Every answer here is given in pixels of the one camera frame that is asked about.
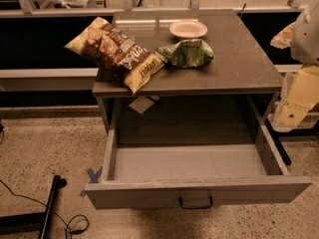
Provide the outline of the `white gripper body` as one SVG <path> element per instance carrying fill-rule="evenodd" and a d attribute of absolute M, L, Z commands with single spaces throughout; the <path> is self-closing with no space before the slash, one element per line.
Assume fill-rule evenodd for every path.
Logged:
<path fill-rule="evenodd" d="M 319 67 L 303 66 L 293 77 L 287 103 L 312 110 L 319 103 Z"/>

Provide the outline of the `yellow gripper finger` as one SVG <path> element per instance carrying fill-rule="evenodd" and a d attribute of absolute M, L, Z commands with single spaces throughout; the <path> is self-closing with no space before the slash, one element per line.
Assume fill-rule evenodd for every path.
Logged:
<path fill-rule="evenodd" d="M 298 127 L 305 119 L 308 110 L 296 105 L 283 105 L 279 107 L 277 121 L 283 126 Z"/>

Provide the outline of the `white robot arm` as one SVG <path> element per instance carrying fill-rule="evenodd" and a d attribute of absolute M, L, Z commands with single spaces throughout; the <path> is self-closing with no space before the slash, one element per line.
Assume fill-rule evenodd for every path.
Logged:
<path fill-rule="evenodd" d="M 302 67 L 283 80 L 273 115 L 275 128 L 282 132 L 296 129 L 319 103 L 319 0 L 312 0 L 295 21 L 290 53 Z"/>

